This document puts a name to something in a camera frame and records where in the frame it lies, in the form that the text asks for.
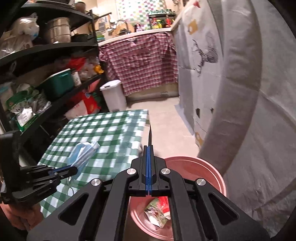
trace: white trash can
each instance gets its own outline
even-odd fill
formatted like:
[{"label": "white trash can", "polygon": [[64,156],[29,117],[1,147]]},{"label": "white trash can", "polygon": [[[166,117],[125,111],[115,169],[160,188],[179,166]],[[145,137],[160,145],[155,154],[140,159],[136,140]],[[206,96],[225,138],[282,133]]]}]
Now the white trash can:
[{"label": "white trash can", "polygon": [[112,80],[100,87],[110,112],[126,110],[126,97],[123,95],[121,81]]}]

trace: green checkered tablecloth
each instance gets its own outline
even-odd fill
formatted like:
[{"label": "green checkered tablecloth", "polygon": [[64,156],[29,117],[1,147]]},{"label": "green checkered tablecloth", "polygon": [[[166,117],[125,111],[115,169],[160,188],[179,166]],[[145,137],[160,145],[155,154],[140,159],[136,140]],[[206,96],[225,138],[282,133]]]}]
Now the green checkered tablecloth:
[{"label": "green checkered tablecloth", "polygon": [[[97,141],[100,145],[97,153],[88,161],[77,180],[71,181],[76,193],[93,178],[109,180],[129,168],[131,161],[139,156],[142,134],[148,123],[148,110],[99,113],[72,119],[53,140],[38,165],[64,167],[76,144]],[[69,198],[68,190],[68,182],[64,179],[52,196],[40,202],[45,217]]]}]

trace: trash can lid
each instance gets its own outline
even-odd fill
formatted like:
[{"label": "trash can lid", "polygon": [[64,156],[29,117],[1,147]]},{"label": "trash can lid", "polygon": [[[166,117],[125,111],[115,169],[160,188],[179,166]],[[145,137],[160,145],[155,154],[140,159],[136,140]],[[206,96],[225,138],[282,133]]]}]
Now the trash can lid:
[{"label": "trash can lid", "polygon": [[114,88],[118,85],[121,84],[121,81],[120,80],[112,80],[112,81],[109,81],[107,82],[106,84],[103,84],[101,87],[100,87],[100,90],[107,90],[107,89],[111,89],[111,88]]}]

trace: floor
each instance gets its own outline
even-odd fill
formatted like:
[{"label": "floor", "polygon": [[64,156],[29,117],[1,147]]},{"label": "floor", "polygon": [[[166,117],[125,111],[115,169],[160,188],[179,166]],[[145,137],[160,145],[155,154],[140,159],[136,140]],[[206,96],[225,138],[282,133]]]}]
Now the floor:
[{"label": "floor", "polygon": [[[151,99],[130,103],[128,110],[148,109],[152,130],[152,144],[154,155],[161,158],[169,156],[192,156],[198,154],[195,138],[185,126],[176,111],[175,105],[179,104],[178,97]],[[149,127],[145,128],[142,144],[148,144]],[[157,241],[158,239],[144,233],[128,214],[124,241],[141,240]]]}]

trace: colorful mosaic wall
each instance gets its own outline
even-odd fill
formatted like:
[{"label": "colorful mosaic wall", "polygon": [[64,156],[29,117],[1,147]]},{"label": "colorful mosaic wall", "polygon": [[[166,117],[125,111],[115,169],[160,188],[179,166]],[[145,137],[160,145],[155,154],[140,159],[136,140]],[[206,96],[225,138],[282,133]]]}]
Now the colorful mosaic wall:
[{"label": "colorful mosaic wall", "polygon": [[119,18],[150,29],[148,12],[166,9],[165,0],[116,0]]}]

